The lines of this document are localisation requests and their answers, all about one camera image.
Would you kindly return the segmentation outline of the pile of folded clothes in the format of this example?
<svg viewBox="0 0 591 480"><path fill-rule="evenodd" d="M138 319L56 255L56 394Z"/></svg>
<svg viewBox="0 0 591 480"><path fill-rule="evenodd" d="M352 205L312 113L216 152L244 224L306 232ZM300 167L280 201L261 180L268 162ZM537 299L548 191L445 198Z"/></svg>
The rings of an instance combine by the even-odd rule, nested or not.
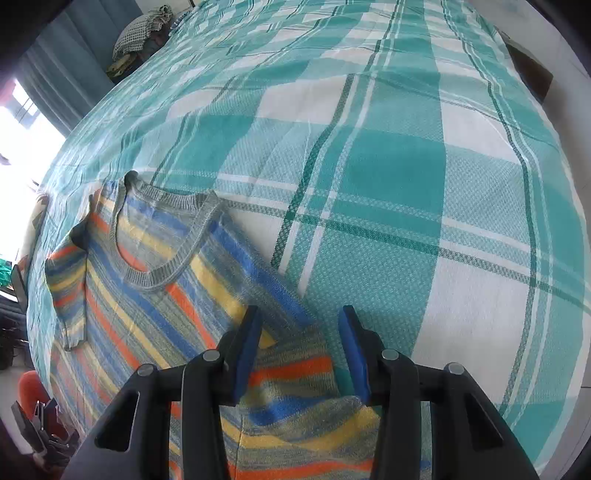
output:
<svg viewBox="0 0 591 480"><path fill-rule="evenodd" d="M107 77L117 84L163 47L168 38L173 11L169 5L149 10L132 20L120 33L112 51Z"/></svg>

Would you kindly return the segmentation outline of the colourful striped knit sweater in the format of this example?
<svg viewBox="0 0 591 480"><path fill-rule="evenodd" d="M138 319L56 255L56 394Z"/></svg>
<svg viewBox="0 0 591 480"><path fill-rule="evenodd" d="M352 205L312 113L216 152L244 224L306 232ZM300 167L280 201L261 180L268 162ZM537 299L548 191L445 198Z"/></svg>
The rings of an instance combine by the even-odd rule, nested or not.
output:
<svg viewBox="0 0 591 480"><path fill-rule="evenodd" d="M366 479L380 418L348 394L339 307L411 350L435 261L420 252L441 203L386 174L283 182L178 170L44 179L55 319L49 381L89 428L131 372L214 347L249 305L263 317L236 407L221 409L235 479Z"/></svg>

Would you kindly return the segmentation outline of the teal blue curtain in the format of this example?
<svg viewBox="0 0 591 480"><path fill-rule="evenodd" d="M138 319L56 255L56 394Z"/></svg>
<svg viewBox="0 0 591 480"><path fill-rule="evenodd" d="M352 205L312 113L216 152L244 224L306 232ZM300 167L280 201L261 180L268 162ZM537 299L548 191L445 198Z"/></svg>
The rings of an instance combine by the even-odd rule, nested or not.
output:
<svg viewBox="0 0 591 480"><path fill-rule="evenodd" d="M16 79L63 136L113 88L113 47L140 14L134 1L73 1L19 60Z"/></svg>

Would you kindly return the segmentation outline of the dark wooden nightstand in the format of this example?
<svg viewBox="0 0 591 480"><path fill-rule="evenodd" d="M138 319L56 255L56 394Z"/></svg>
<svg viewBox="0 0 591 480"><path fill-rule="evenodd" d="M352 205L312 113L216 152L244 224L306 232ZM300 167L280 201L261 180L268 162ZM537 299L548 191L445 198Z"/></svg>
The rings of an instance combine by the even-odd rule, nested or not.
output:
<svg viewBox="0 0 591 480"><path fill-rule="evenodd" d="M528 87L535 99L542 104L554 79L553 74L529 50L515 42L504 32L501 33L501 38L523 83Z"/></svg>

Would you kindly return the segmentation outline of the teal white plaid bedspread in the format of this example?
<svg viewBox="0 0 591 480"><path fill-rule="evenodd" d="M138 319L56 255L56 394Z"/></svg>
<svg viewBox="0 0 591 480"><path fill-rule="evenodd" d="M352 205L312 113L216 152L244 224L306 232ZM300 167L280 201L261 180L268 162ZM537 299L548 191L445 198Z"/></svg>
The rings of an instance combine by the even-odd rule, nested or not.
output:
<svg viewBox="0 0 591 480"><path fill-rule="evenodd" d="M587 225L558 134L470 3L204 2L77 125L47 174L142 167L307 185L386 174L439 200L439 228L418 246L435 265L412 349L356 313L419 364L464 365L546 472L589 357ZM49 213L50 196L29 274L31 355L86 434L104 411L80 427L53 391L55 319L36 312L51 297Z"/></svg>

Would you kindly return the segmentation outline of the orange fleece trousers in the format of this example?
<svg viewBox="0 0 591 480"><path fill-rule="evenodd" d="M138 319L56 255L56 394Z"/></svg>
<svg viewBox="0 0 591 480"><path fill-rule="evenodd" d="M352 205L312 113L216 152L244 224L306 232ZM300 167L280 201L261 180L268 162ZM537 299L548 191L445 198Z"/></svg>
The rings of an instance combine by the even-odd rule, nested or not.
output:
<svg viewBox="0 0 591 480"><path fill-rule="evenodd" d="M49 395L35 370L27 371L20 376L18 401L30 420L34 417L34 410L38 402L47 404L50 401ZM50 434L59 437L61 440L67 439L68 433L58 421L56 413L50 414L48 425Z"/></svg>

